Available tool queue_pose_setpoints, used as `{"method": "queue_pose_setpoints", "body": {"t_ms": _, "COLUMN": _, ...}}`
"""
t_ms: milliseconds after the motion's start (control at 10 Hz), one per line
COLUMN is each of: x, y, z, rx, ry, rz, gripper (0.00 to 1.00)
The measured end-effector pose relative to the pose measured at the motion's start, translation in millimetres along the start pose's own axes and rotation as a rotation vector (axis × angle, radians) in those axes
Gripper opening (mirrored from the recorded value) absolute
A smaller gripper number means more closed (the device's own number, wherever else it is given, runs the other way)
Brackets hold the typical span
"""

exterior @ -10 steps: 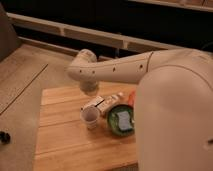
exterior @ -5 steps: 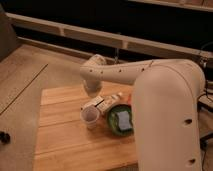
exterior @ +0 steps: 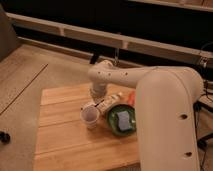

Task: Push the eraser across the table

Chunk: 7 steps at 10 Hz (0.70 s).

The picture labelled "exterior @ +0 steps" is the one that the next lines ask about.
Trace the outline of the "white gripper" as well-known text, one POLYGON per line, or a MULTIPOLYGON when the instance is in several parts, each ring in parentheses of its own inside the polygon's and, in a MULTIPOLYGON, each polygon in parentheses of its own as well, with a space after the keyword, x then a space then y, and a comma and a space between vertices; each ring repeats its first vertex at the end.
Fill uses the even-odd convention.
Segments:
POLYGON ((107 85, 103 83, 92 83, 89 89, 91 100, 82 108, 98 105, 107 94, 107 85))

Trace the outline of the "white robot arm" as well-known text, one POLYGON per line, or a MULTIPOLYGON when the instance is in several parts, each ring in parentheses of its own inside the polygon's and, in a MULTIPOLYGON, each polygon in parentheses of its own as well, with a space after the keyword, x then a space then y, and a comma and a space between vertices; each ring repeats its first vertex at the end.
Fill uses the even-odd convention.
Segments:
POLYGON ((193 104, 203 92, 190 67, 118 68, 104 60, 88 70, 90 94, 109 84, 135 90, 136 134, 142 171, 200 171, 193 104))

